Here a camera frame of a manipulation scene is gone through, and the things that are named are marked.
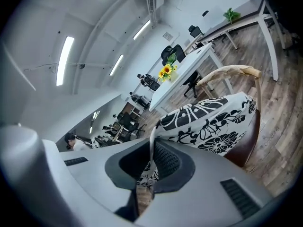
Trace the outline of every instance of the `ceiling light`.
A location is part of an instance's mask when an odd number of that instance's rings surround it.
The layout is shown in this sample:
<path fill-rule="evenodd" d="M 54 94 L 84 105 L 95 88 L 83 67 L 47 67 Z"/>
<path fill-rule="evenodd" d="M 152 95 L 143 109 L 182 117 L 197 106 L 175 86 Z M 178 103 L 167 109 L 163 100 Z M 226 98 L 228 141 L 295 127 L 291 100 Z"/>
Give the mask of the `ceiling light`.
<path fill-rule="evenodd" d="M 58 72 L 57 72 L 57 86 L 60 86 L 63 84 L 63 77 L 64 77 L 64 71 L 66 66 L 66 61 L 68 58 L 68 54 L 71 50 L 71 45 L 74 42 L 74 38 L 72 37 L 66 37 L 66 40 L 64 42 L 64 46 L 61 52 L 60 60 L 59 60 L 59 66 L 58 66 Z"/>
<path fill-rule="evenodd" d="M 118 64 L 119 64 L 120 61 L 122 60 L 122 58 L 123 58 L 123 55 L 120 55 L 119 59 L 117 60 L 117 62 L 116 62 L 115 65 L 114 65 L 114 68 L 112 69 L 112 71 L 111 71 L 110 74 L 109 74 L 110 76 L 112 76 L 112 75 L 114 74 L 114 72 L 115 72 L 115 70 L 116 70 Z"/>
<path fill-rule="evenodd" d="M 151 23 L 151 21 L 148 20 L 148 21 L 146 22 L 146 24 L 143 25 L 143 27 L 138 31 L 138 33 L 135 34 L 135 36 L 133 37 L 133 39 L 135 40 L 135 39 L 139 36 L 139 34 L 141 34 L 141 32 L 142 32 L 150 23 Z"/>
<path fill-rule="evenodd" d="M 95 120 L 98 117 L 99 113 L 100 111 L 94 112 L 93 120 Z"/>

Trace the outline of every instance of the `office desk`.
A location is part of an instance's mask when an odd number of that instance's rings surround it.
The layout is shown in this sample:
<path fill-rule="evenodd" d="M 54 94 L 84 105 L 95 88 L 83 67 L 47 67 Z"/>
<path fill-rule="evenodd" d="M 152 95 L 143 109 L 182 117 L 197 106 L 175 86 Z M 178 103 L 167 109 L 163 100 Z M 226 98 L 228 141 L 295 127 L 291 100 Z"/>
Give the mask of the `office desk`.
<path fill-rule="evenodd" d="M 274 23 L 276 25 L 276 29 L 278 32 L 278 35 L 281 40 L 281 45 L 282 48 L 285 49 L 285 43 L 282 37 L 282 32 L 280 29 L 280 26 L 277 22 L 276 16 L 269 6 L 268 2 L 266 0 L 250 0 L 241 6 L 239 6 L 236 9 L 233 9 L 235 12 L 241 13 L 240 18 L 237 20 L 233 21 L 232 24 L 226 20 L 223 22 L 219 23 L 213 28 L 210 28 L 203 36 L 199 35 L 199 38 L 196 38 L 197 41 L 201 41 L 203 44 L 207 44 L 208 41 L 211 41 L 217 37 L 219 37 L 222 34 L 226 34 L 227 37 L 230 39 L 231 43 L 233 46 L 237 49 L 237 45 L 235 42 L 232 40 L 232 37 L 228 33 L 228 31 L 234 30 L 236 28 L 252 24 L 254 22 L 258 22 L 261 30 L 263 32 L 263 35 L 265 37 L 268 49 L 269 49 L 269 54 L 271 58 L 271 63 L 272 63 L 272 68 L 273 68 L 273 78 L 275 81 L 278 80 L 278 63 L 277 63 L 277 58 L 276 58 L 276 51 L 274 47 L 273 40 L 270 36 L 270 32 L 267 28 L 267 25 L 264 21 L 263 18 L 263 12 L 265 6 L 267 7 L 268 11 L 270 12 L 271 17 L 274 20 Z"/>
<path fill-rule="evenodd" d="M 173 82 L 163 82 L 157 91 L 154 92 L 152 95 L 149 110 L 152 111 L 156 109 L 163 115 L 170 113 L 164 108 L 167 105 L 167 100 L 176 92 L 176 90 L 179 90 L 180 86 L 183 85 L 183 83 L 191 76 L 191 74 L 193 74 L 194 71 L 197 70 L 208 57 L 211 57 L 213 59 L 218 68 L 223 66 L 219 58 L 215 55 L 211 43 L 190 53 L 180 63 L 180 66 L 177 70 L 178 77 Z M 233 89 L 230 81 L 226 79 L 224 83 L 229 89 L 230 93 L 233 94 Z"/>

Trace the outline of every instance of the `yellow flower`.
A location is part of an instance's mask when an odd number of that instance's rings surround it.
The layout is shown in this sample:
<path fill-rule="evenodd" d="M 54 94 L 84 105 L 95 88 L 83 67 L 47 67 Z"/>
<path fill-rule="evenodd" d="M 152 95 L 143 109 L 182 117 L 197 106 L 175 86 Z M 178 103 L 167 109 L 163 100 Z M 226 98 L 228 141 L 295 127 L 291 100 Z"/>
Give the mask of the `yellow flower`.
<path fill-rule="evenodd" d="M 160 78 L 163 78 L 163 71 L 160 71 L 160 72 L 159 72 L 159 77 L 160 77 Z"/>
<path fill-rule="evenodd" d="M 170 74 L 171 73 L 170 65 L 166 65 L 165 67 L 163 67 L 162 72 Z"/>

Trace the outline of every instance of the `black hair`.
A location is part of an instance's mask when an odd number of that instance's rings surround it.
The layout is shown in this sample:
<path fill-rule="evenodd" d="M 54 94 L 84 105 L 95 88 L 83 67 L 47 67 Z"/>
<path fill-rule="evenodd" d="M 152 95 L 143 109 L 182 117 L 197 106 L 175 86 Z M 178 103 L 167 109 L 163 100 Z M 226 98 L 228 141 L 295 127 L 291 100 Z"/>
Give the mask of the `black hair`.
<path fill-rule="evenodd" d="M 73 135 L 73 134 L 71 134 L 71 133 L 67 133 L 65 136 L 64 136 L 64 141 L 68 144 L 68 141 L 69 140 L 74 140 L 74 139 L 76 139 L 76 137 Z"/>

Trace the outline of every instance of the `air vent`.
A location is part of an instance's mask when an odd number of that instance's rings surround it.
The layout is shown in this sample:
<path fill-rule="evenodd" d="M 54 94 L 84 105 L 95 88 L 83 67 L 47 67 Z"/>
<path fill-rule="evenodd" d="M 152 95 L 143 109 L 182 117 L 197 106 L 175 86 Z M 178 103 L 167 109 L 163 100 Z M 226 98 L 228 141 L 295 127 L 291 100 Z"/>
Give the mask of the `air vent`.
<path fill-rule="evenodd" d="M 233 179 L 220 182 L 243 218 L 248 218 L 260 210 L 260 207 Z"/>
<path fill-rule="evenodd" d="M 172 36 L 170 33 L 168 33 L 168 32 L 166 32 L 166 33 L 163 35 L 163 37 L 164 37 L 165 39 L 167 39 L 168 41 L 171 41 L 171 39 L 173 38 L 173 36 Z"/>
<path fill-rule="evenodd" d="M 79 163 L 82 163 L 85 161 L 88 161 L 88 160 L 85 157 L 80 157 L 80 158 L 74 158 L 71 160 L 66 160 L 64 162 L 67 166 L 72 166 L 72 165 L 79 164 Z"/>
<path fill-rule="evenodd" d="M 155 10 L 155 0 L 148 0 L 149 4 L 150 4 L 150 11 L 154 11 Z"/>

